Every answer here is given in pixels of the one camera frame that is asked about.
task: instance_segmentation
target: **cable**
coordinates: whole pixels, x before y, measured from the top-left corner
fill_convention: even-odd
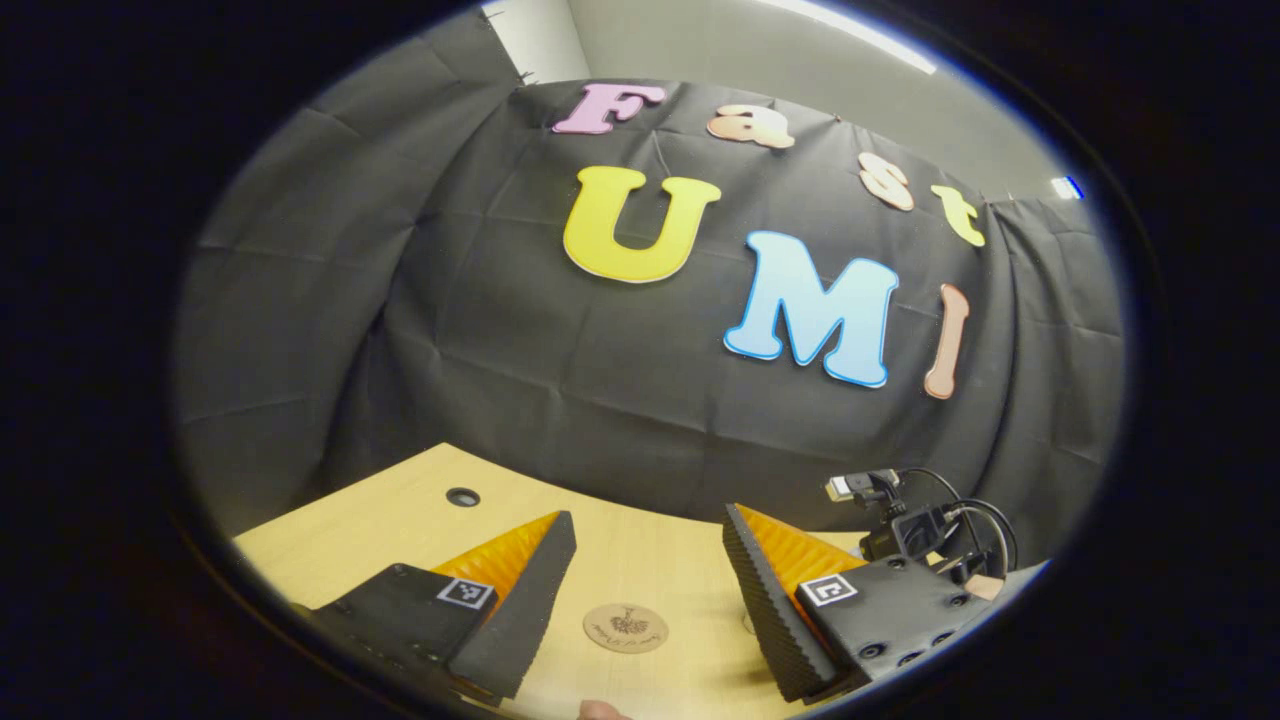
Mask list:
[[[956,500],[961,500],[960,493],[956,492],[955,486],[952,486],[951,483],[947,482],[946,478],[943,478],[942,475],[934,473],[933,470],[929,470],[928,468],[904,468],[904,469],[901,469],[901,470],[897,471],[897,474],[900,474],[900,475],[906,474],[906,473],[924,473],[925,475],[928,475],[928,477],[933,478],[934,480],[942,483],[942,487],[947,488],[947,492],[951,493],[951,497],[954,497]]]
[[[996,507],[995,505],[987,502],[986,500],[978,500],[977,497],[966,497],[966,498],[964,498],[964,500],[960,501],[960,505],[974,505],[977,507],[980,507],[980,509],[984,509],[984,510],[989,511],[996,518],[1000,518],[1000,521],[1004,523],[1005,528],[1009,529],[1009,544],[1014,548],[1014,559],[1010,562],[1010,566],[1014,570],[1016,570],[1018,569],[1018,533],[1014,532],[1014,524],[1009,521],[1009,518],[1006,518],[1005,514],[1001,512],[1000,509]]]
[[[904,468],[897,471],[899,475],[905,475],[908,473],[920,473],[928,475],[934,480],[937,480],[938,483],[941,483],[942,487],[947,488],[947,492],[951,493],[951,497],[954,497],[956,502],[961,502],[964,500],[963,497],[960,497],[960,493],[956,492],[955,486],[952,486],[951,483],[947,482],[946,478],[934,473],[933,470],[929,470],[928,468]],[[965,528],[969,529],[969,539],[973,541],[973,551],[982,552],[982,543],[978,542],[978,532],[973,529],[973,521],[969,520],[968,515],[964,516],[964,525]]]
[[[1000,579],[1009,577],[1009,546],[1005,544],[1005,529],[1000,527],[996,521],[995,515],[987,512],[980,507],[956,507],[956,512],[973,512],[975,515],[982,515],[991,523],[991,527],[996,529],[996,538],[1000,541]]]

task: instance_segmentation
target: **letter u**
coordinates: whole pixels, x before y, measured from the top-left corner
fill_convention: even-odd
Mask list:
[[[623,247],[613,238],[627,195],[643,187],[644,173],[591,165],[577,173],[582,183],[564,224],[564,252],[579,268],[628,283],[650,283],[673,275],[689,260],[708,202],[719,200],[714,184],[692,178],[667,178],[671,208],[657,242],[644,250]]]

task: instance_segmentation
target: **table surface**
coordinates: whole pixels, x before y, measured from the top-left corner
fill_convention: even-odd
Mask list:
[[[454,487],[475,491],[480,503],[451,503],[445,492]],[[719,524],[588,497],[448,445],[248,530],[236,544],[287,600],[319,607],[392,562],[430,569],[557,510],[573,515],[577,553],[538,656],[502,715],[572,720],[582,700],[604,700],[635,720],[773,720],[813,707],[782,700],[744,626]],[[865,533],[813,534],[852,548]],[[614,602],[658,612],[667,642],[641,655],[595,644],[582,618]]]

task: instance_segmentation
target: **letter m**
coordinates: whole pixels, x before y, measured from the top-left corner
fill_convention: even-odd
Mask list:
[[[823,291],[813,259],[800,240],[780,232],[746,236],[755,251],[755,281],[742,324],[724,333],[733,352],[762,360],[782,355],[773,329],[778,313],[786,318],[791,354],[808,365],[836,328],[840,342],[823,359],[831,377],[867,387],[881,387],[888,370],[881,361],[888,299],[897,273],[873,260],[856,259]]]

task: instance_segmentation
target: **black curtain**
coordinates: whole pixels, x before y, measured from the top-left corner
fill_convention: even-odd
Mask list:
[[[198,238],[180,310],[182,441],[225,529],[449,442],[648,510],[714,520],[742,502],[806,529],[877,520],[831,503],[827,477],[925,465],[1005,509],[1024,565],[1048,556],[1102,479],[1125,395],[1119,278],[1082,204],[987,202],[909,149],[783,99],[617,82],[668,97],[607,135],[553,133],[582,83],[521,86],[468,13],[362,67],[266,143]],[[710,136],[731,102],[783,113],[795,146]],[[902,168],[914,211],[867,192],[861,151]],[[636,247],[662,227],[662,179],[721,188],[678,273],[631,286],[573,265],[562,236],[588,165],[648,178],[618,220]],[[984,247],[951,231],[932,184],[979,208]],[[801,238],[827,284],[854,258],[897,272],[884,387],[724,348],[755,229]],[[972,314],[957,389],[940,401],[922,380],[945,282]],[[946,495],[913,477],[908,497]]]

